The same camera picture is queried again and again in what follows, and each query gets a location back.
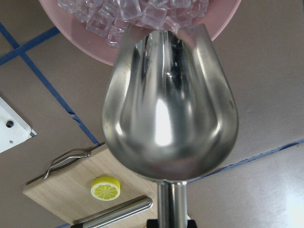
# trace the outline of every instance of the screw hole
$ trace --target screw hole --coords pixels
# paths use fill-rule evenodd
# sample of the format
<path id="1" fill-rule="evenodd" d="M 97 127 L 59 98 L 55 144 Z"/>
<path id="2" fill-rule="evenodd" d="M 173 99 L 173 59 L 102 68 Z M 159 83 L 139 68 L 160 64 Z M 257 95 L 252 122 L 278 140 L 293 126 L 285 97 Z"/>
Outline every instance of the screw hole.
<path id="1" fill-rule="evenodd" d="M 11 120 L 8 120 L 8 121 L 6 122 L 6 127 L 11 128 L 11 127 L 13 127 L 13 126 L 14 126 L 14 122 L 12 122 Z"/>

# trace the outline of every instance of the lemon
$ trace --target lemon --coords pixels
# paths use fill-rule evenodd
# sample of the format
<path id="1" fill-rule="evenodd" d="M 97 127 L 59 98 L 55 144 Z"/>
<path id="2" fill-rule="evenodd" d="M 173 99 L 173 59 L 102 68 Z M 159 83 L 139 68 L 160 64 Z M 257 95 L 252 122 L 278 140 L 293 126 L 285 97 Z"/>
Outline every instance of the lemon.
<path id="1" fill-rule="evenodd" d="M 120 195 L 120 182 L 114 177 L 98 177 L 92 183 L 91 194 L 99 200 L 114 200 Z"/>

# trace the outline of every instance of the pink bowl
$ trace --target pink bowl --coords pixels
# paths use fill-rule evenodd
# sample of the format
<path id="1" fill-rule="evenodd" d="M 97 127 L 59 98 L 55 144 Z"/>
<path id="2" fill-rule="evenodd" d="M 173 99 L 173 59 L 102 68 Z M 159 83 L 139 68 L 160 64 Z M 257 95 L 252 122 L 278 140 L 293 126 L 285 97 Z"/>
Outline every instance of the pink bowl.
<path id="1" fill-rule="evenodd" d="M 105 39 L 86 31 L 83 23 L 57 5 L 57 0 L 39 0 L 43 9 L 61 31 L 79 49 L 93 58 L 113 65 L 118 49 L 109 47 Z M 196 19 L 194 24 L 204 23 L 214 40 L 228 24 L 241 0 L 210 0 L 207 15 Z"/>

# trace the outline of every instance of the stainless steel scoop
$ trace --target stainless steel scoop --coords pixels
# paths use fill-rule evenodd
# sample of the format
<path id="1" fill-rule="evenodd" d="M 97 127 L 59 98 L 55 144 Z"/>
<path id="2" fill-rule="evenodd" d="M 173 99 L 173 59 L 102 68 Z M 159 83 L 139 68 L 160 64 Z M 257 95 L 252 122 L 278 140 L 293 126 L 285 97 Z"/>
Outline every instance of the stainless steel scoop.
<path id="1" fill-rule="evenodd" d="M 236 106 L 204 25 L 129 26 L 104 100 L 112 154 L 159 184 L 159 226 L 187 227 L 186 181 L 218 166 L 238 132 Z"/>

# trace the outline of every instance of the cutting board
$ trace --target cutting board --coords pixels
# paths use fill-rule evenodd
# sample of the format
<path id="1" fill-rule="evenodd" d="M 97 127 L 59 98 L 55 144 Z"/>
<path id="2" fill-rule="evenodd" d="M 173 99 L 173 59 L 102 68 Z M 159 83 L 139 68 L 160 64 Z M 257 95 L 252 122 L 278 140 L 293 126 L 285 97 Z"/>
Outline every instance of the cutting board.
<path id="1" fill-rule="evenodd" d="M 112 201 L 100 201 L 91 193 L 93 180 L 112 176 L 121 184 L 121 195 Z M 124 167 L 106 145 L 92 151 L 66 168 L 30 183 L 23 193 L 69 224 L 142 195 L 153 199 L 153 207 L 113 223 L 109 228 L 143 228 L 147 219 L 157 218 L 157 185 Z"/>

